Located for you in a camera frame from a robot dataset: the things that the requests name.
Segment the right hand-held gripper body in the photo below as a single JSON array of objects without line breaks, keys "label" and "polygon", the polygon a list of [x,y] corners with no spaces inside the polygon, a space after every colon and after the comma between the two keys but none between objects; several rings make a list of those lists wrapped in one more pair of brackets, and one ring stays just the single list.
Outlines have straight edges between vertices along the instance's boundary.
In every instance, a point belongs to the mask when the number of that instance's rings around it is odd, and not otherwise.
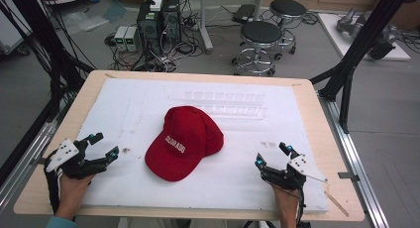
[{"label": "right hand-held gripper body", "polygon": [[328,181],[315,163],[309,160],[305,154],[293,156],[284,170],[278,170],[262,163],[262,179],[284,189],[301,189],[307,177],[321,182]]}]

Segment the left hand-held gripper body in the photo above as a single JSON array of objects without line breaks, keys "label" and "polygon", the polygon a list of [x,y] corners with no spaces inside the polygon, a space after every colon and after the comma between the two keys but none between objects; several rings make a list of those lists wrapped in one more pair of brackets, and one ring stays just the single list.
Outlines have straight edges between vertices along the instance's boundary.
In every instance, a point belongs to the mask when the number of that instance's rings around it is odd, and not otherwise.
[{"label": "left hand-held gripper body", "polygon": [[70,178],[82,179],[104,172],[110,165],[110,153],[95,160],[85,158],[87,147],[96,142],[98,139],[85,138],[74,142],[65,139],[47,158],[45,173],[58,174],[59,171],[62,171]]}]

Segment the red baseball cap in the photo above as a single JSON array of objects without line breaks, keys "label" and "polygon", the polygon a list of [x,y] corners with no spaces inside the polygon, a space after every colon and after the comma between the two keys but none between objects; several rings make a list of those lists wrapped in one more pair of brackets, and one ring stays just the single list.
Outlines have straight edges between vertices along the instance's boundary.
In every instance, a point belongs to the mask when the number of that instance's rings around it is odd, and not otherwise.
[{"label": "red baseball cap", "polygon": [[224,146],[224,134],[214,120],[193,106],[170,108],[162,131],[149,146],[145,162],[166,181],[189,176],[203,158],[217,154]]}]

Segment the person's left hand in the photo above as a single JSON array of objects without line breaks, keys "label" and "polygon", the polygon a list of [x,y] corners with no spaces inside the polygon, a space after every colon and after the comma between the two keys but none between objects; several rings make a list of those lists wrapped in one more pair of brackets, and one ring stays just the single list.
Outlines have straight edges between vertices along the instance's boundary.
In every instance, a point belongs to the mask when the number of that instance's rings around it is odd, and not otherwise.
[{"label": "person's left hand", "polygon": [[94,175],[84,177],[82,179],[70,178],[63,175],[60,178],[60,202],[59,207],[54,214],[57,217],[71,220],[78,209],[85,195],[88,185]]}]

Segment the person's right hand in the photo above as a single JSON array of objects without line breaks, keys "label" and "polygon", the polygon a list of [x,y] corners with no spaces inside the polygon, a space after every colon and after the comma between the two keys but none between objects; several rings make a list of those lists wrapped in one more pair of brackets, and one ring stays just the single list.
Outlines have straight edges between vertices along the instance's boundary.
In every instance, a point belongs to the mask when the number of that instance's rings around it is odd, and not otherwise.
[{"label": "person's right hand", "polygon": [[296,215],[299,203],[298,190],[288,190],[272,186],[281,228],[296,228]]}]

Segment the white foam board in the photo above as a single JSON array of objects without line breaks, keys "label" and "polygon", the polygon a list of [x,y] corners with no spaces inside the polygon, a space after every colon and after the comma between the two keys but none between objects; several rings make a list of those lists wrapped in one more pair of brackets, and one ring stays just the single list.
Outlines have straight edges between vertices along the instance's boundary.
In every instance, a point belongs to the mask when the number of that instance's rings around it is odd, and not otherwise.
[{"label": "white foam board", "polygon": [[[147,167],[145,153],[166,112],[182,105],[205,111],[225,143],[185,179],[169,182]],[[289,158],[280,143],[312,155],[292,86],[109,78],[78,136],[96,133],[104,138],[87,149],[87,159],[114,147],[120,154],[94,178],[85,196],[89,205],[272,211],[272,190],[261,179],[256,157],[282,170]]]}]

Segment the thin wooden stick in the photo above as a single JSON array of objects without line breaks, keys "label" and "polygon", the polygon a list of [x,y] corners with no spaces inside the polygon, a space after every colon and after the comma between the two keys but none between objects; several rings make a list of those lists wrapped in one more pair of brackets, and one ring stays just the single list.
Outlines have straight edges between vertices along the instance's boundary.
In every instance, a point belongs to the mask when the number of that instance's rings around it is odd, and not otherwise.
[{"label": "thin wooden stick", "polygon": [[349,212],[341,205],[341,203],[328,191],[324,191],[325,195],[329,198],[329,200],[343,213],[346,217],[349,217]]}]

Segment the white power supply unit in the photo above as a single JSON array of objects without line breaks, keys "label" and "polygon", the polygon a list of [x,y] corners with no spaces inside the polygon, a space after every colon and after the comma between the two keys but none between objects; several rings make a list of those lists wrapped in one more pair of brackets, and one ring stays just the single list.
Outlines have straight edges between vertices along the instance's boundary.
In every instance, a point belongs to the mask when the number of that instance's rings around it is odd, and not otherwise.
[{"label": "white power supply unit", "polygon": [[128,52],[137,52],[140,48],[140,35],[137,27],[129,27],[125,34],[125,43]]},{"label": "white power supply unit", "polygon": [[116,47],[120,52],[125,52],[127,50],[125,43],[125,36],[128,28],[126,26],[120,26],[114,36]]}]

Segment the black round stool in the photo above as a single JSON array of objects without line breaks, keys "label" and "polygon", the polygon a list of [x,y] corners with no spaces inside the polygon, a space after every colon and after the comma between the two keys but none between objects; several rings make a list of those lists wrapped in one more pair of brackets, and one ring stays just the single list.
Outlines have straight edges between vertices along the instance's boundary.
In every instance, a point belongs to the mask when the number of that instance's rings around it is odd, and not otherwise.
[{"label": "black round stool", "polygon": [[269,11],[277,18],[277,26],[281,31],[281,38],[278,44],[282,49],[285,46],[290,46],[289,52],[294,54],[296,51],[296,38],[286,28],[286,24],[300,19],[306,13],[306,8],[294,0],[274,0],[269,4]]},{"label": "black round stool", "polygon": [[262,76],[275,74],[274,58],[266,51],[275,47],[281,39],[280,29],[269,22],[251,21],[240,32],[241,46],[246,46],[232,60],[234,75],[242,72]]}]

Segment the clear plastic sheet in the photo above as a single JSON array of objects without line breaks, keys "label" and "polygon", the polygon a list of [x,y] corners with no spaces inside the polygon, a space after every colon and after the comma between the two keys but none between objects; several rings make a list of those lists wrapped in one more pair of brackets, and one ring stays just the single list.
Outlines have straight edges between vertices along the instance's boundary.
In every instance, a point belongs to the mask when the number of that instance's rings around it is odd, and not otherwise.
[{"label": "clear plastic sheet", "polygon": [[62,17],[62,23],[70,34],[90,32],[105,24],[118,21],[126,15],[126,12],[123,6],[113,3],[99,15],[90,16],[88,10],[68,13]]}]

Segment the black computer tower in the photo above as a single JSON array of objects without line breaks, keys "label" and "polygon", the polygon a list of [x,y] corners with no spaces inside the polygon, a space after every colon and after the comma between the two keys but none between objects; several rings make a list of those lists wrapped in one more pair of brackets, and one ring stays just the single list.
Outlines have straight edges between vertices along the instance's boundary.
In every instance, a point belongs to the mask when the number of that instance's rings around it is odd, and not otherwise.
[{"label": "black computer tower", "polygon": [[167,40],[174,44],[180,43],[180,0],[163,0],[161,13]]},{"label": "black computer tower", "polygon": [[162,32],[161,12],[152,11],[151,7],[153,5],[154,1],[152,0],[146,0],[141,4],[137,17],[137,25],[143,46],[152,50],[156,55],[160,55],[159,41]]}]

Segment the white floor platform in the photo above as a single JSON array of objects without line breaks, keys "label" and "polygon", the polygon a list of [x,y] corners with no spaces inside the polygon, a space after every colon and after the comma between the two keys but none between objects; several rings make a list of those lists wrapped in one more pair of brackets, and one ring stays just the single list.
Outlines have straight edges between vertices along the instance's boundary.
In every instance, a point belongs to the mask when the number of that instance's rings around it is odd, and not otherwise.
[{"label": "white floor platform", "polygon": [[[350,45],[353,43],[353,38],[346,32],[340,33],[336,30],[337,22],[342,18],[342,15],[319,13],[319,20],[328,33],[330,40],[333,42],[337,52],[341,57],[343,57]],[[392,44],[394,49],[391,50],[383,60],[393,60],[393,61],[408,61],[410,56],[408,53],[397,43]]]}]

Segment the black flat box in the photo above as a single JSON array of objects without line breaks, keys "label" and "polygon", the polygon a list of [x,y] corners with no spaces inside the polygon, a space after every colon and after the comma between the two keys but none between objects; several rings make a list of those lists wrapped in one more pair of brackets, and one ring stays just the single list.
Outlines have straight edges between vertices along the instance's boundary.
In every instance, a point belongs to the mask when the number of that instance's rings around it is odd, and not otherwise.
[{"label": "black flat box", "polygon": [[232,20],[237,23],[247,23],[254,16],[255,5],[254,4],[244,4],[234,13]]}]

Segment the grey stand leg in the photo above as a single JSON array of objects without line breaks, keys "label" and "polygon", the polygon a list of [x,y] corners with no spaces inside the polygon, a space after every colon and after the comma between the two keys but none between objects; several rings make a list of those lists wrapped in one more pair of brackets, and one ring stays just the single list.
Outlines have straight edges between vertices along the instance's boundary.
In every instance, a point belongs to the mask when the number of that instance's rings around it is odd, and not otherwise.
[{"label": "grey stand leg", "polygon": [[200,0],[199,32],[204,45],[204,52],[210,54],[213,51],[213,44],[206,28],[206,0]]}]

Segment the aluminium rail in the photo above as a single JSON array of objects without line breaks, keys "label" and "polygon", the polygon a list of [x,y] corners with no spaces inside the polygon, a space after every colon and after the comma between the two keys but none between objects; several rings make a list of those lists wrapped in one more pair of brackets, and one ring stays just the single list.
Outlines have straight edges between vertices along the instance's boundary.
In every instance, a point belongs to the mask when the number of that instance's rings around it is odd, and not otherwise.
[{"label": "aluminium rail", "polygon": [[321,106],[330,123],[330,128],[338,139],[339,150],[342,153],[345,164],[348,168],[350,180],[356,188],[357,194],[362,201],[365,215],[373,228],[390,228],[385,214],[376,197],[373,187],[368,178],[357,148],[349,133],[346,133],[339,123],[340,110],[336,102],[329,102],[319,98]]},{"label": "aluminium rail", "polygon": [[35,122],[0,168],[0,213],[26,183],[58,127],[56,120],[44,124]]}]

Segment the small metal bracket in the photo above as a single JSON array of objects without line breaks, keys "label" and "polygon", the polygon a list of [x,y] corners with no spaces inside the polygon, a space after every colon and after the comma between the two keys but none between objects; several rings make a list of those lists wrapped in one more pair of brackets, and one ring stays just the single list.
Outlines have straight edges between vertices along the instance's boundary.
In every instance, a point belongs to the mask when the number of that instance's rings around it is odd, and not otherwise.
[{"label": "small metal bracket", "polygon": [[351,172],[339,172],[338,176],[340,179],[349,179],[351,182],[358,182],[360,180],[357,174]]}]

